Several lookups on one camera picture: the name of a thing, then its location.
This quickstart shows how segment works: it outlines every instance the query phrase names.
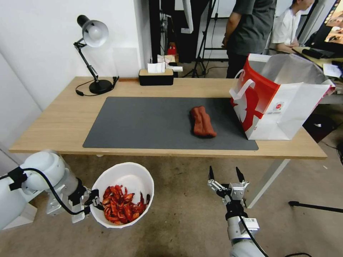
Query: wooden tabletop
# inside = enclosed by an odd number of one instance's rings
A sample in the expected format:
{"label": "wooden tabletop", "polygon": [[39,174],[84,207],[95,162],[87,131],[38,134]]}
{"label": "wooden tabletop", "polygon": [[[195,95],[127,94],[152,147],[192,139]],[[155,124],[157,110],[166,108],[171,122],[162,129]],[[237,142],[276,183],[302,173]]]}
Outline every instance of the wooden tabletop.
{"label": "wooden tabletop", "polygon": [[[172,86],[140,86],[138,81],[117,82],[114,90],[99,96],[79,96],[75,87],[91,80],[76,77],[46,108],[10,149],[13,153],[34,153],[53,149],[61,154],[194,156],[194,157],[263,157],[324,159],[326,154],[301,128],[293,140],[257,141],[257,151],[245,150],[176,150],[119,149],[82,147],[105,99],[109,96],[135,97],[230,97],[235,79],[174,79]],[[79,90],[88,91],[88,84]]]}
{"label": "wooden tabletop", "polygon": [[331,64],[332,61],[343,61],[343,58],[333,58],[333,59],[316,59],[314,57],[310,57],[306,54],[303,54],[302,51],[303,49],[310,49],[309,47],[293,47],[293,49],[300,55],[302,55],[303,57],[305,57],[306,59],[310,60],[311,62],[314,62],[315,64],[317,64],[320,68],[323,68],[324,64]]}

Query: computer screen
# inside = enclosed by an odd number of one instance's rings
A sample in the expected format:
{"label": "computer screen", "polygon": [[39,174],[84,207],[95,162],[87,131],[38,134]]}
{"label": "computer screen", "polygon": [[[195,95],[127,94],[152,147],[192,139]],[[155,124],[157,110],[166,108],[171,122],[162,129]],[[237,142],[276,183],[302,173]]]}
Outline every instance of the computer screen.
{"label": "computer screen", "polygon": [[311,47],[343,54],[343,0],[333,4]]}
{"label": "computer screen", "polygon": [[343,1],[334,4],[324,24],[331,27],[325,42],[343,44]]}

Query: crayfish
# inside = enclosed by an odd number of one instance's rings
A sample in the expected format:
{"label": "crayfish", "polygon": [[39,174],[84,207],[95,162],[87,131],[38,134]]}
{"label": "crayfish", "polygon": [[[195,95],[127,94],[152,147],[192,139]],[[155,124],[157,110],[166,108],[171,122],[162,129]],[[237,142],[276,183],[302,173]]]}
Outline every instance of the crayfish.
{"label": "crayfish", "polygon": [[116,224],[122,225],[137,219],[146,209],[149,204],[150,195],[146,196],[146,204],[142,192],[140,193],[140,201],[137,204],[132,202],[134,193],[128,193],[123,185],[109,186],[106,188],[103,195],[102,205],[104,206],[105,218]]}

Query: white shirt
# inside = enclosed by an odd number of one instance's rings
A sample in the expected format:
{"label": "white shirt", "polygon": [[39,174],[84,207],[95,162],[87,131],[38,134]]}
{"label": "white shirt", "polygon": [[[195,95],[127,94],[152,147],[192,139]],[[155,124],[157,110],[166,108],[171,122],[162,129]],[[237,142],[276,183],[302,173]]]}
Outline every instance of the white shirt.
{"label": "white shirt", "polygon": [[272,44],[284,43],[289,46],[295,39],[295,34],[299,26],[301,11],[296,15],[292,9],[288,8],[274,21]]}

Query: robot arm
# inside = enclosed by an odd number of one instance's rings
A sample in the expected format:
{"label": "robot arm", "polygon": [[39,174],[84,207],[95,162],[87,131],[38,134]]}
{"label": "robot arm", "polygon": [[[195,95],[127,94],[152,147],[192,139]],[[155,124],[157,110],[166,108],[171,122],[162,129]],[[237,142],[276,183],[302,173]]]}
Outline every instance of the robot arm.
{"label": "robot arm", "polygon": [[244,212],[243,196],[249,182],[244,180],[243,174],[236,167],[239,183],[220,184],[214,180],[210,166],[207,185],[222,198],[227,213],[225,219],[228,223],[228,236],[232,244],[230,256],[232,257],[264,257],[267,254],[260,248],[253,235],[259,230],[255,218],[248,218]]}
{"label": "robot arm", "polygon": [[49,195],[46,213],[54,216],[66,210],[73,215],[73,223],[89,214],[90,204],[102,208],[98,190],[83,186],[56,152],[42,151],[0,178],[0,229],[18,217],[42,191]]}

